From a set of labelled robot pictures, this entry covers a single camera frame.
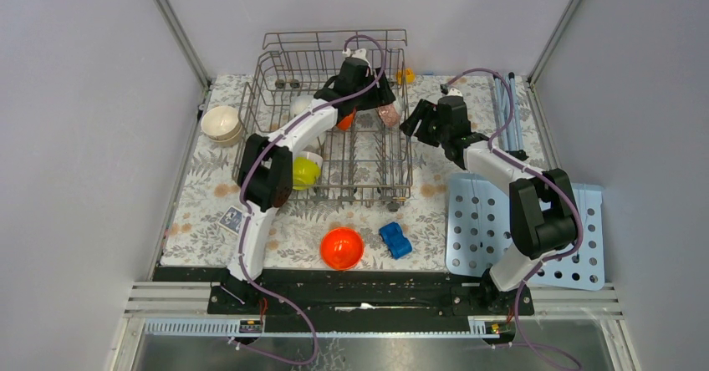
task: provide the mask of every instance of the dishwasher rack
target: dishwasher rack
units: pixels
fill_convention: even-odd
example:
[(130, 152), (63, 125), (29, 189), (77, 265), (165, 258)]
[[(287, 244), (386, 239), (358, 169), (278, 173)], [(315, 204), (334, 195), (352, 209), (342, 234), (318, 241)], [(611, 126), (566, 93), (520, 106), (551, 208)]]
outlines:
[[(253, 81), (242, 94), (239, 117), (245, 128), (237, 147), (237, 161), (232, 170), (236, 181), (247, 137), (252, 133), (267, 135), (289, 121), (289, 105), (299, 95), (312, 95), (339, 72), (345, 39), (365, 34), (386, 50), (386, 63), (380, 52), (367, 40), (355, 40), (350, 47), (367, 48), (374, 68), (385, 70), (392, 91), (404, 110), (401, 121), (409, 115), (406, 82), (396, 82), (397, 72), (404, 73), (406, 30), (336, 30), (313, 32), (266, 33), (264, 53), (258, 57)], [(361, 202), (372, 206), (383, 203), (397, 211), (411, 196), (411, 140), (399, 131), (399, 125), (387, 127), (375, 109), (358, 112), (347, 131), (333, 128), (316, 147), (324, 158), (321, 175), (311, 189), (293, 191), (290, 201)]]

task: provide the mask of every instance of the red bowl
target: red bowl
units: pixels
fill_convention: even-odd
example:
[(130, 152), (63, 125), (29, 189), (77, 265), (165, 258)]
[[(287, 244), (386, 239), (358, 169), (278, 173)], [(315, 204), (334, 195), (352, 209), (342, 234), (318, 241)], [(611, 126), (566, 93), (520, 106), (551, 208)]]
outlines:
[(365, 242), (356, 231), (338, 227), (329, 231), (320, 242), (320, 256), (328, 267), (337, 271), (350, 269), (365, 254)]

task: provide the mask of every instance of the white wall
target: white wall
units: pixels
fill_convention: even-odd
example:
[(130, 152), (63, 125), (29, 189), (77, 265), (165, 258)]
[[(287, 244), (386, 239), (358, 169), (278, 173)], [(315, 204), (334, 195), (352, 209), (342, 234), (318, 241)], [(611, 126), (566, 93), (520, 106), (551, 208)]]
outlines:
[(709, 0), (585, 0), (538, 83), (644, 370), (706, 369)]
[(0, 0), (0, 369), (101, 369), (199, 87), (152, 0)]
[(171, 0), (210, 74), (251, 74), (268, 31), (406, 28), (415, 71), (529, 72), (569, 0)]

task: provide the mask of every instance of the floral pattern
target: floral pattern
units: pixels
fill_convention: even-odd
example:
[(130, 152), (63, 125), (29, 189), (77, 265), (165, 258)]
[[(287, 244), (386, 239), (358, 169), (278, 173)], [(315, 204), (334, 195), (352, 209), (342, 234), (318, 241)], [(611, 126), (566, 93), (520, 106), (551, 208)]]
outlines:
[[(239, 75), (217, 78), (208, 109), (218, 105), (237, 107), (250, 79)], [(441, 96), (439, 84), (447, 79), (417, 76), (408, 85), (410, 111), (419, 99), (436, 102)], [(490, 135), (495, 129), (492, 78), (464, 77), (455, 85), (464, 95), (473, 129)], [(528, 161), (546, 167), (523, 83), (518, 82), (517, 92), (524, 148), (530, 156)], [(375, 111), (358, 114), (358, 125), (371, 127), (375, 121), (373, 116), (376, 116)], [(411, 198), (397, 212), (387, 211), (383, 204), (367, 208), (360, 203), (290, 201), (280, 209), (271, 225), (264, 266), (327, 269), (319, 256), (320, 240), (327, 231), (348, 226), (358, 231), (365, 241), (365, 254), (355, 269), (445, 271), (447, 181), (451, 174), (461, 172), (461, 169), (445, 159), (441, 148), (418, 142), (411, 145), (414, 167)], [(358, 152), (368, 148), (366, 142), (357, 143)], [(222, 148), (205, 135), (197, 136), (174, 220), (166, 228), (161, 265), (225, 267), (230, 262), (237, 246), (237, 236), (219, 227), (217, 220), (229, 206), (239, 206), (239, 187), (231, 176), (236, 149), (236, 146)], [(361, 168), (353, 177), (369, 180), (376, 174), (375, 170)], [(401, 225), (414, 249), (399, 260), (391, 257), (378, 235), (380, 227), (393, 221)]]

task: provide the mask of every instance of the dish rack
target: dish rack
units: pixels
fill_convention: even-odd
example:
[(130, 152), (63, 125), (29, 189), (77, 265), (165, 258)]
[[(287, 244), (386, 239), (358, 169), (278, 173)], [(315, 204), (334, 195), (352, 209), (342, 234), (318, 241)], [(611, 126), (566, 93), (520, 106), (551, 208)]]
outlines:
[[(367, 48), (368, 60), (376, 69), (382, 66), (392, 91), (404, 110), (401, 121), (409, 116), (406, 82), (396, 82), (396, 74), (405, 71), (404, 29), (336, 30), (313, 32), (266, 33), (258, 57), (253, 81), (244, 86), (239, 117), (246, 133), (237, 147), (232, 170), (236, 181), (245, 142), (249, 135), (267, 135), (289, 121), (292, 99), (312, 95), (339, 72), (344, 59), (345, 39), (365, 34), (386, 50), (382, 66), (380, 52), (367, 40), (354, 40), (353, 50)], [(387, 127), (375, 109), (358, 112), (350, 128), (333, 128), (317, 144), (317, 154), (324, 158), (320, 177), (313, 188), (296, 191), (290, 201), (361, 202), (366, 206), (383, 203), (397, 211), (411, 196), (411, 140), (399, 131), (399, 125)]]

